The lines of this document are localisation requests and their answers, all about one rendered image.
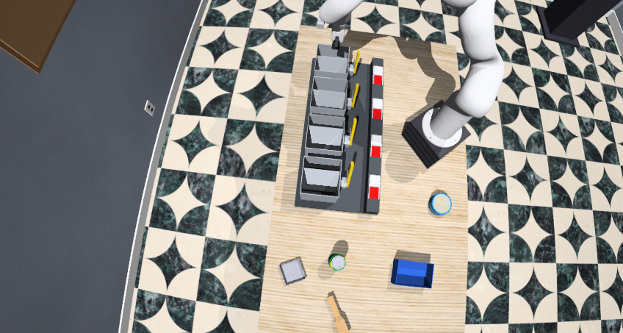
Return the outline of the green and yellow drink can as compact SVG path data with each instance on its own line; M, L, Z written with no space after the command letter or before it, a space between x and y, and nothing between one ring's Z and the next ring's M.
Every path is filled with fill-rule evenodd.
M346 266L346 259L341 254L332 254L328 260L328 264L335 271L340 271Z

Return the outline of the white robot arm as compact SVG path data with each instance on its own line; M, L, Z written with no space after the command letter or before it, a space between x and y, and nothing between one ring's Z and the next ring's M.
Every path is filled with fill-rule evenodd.
M319 9L317 29L323 29L325 23L347 23L352 11L363 1L325 1ZM460 89L453 92L441 108L429 110L422 119L426 138L435 146L447 148L460 140L462 129L459 129L472 117L482 118L491 109L505 69L495 43L495 0L441 1L458 9L461 45L470 58L469 71Z

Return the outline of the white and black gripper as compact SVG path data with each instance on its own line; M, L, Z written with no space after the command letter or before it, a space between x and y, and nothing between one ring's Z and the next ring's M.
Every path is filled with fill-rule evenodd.
M332 49L339 50L340 43L343 43L343 41L344 41L345 27L346 27L346 23L341 24L341 23L336 22L336 23L332 24L332 31L331 31L331 40L332 40L332 47L331 48ZM335 40L335 41L333 41L333 40ZM337 46L338 46L338 48L337 48Z

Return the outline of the round tin with blue-rimmed lid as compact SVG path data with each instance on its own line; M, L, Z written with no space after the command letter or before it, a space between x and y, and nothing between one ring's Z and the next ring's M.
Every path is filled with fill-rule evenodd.
M434 215L445 215L451 210L452 201L447 194L437 193L429 199L428 207Z

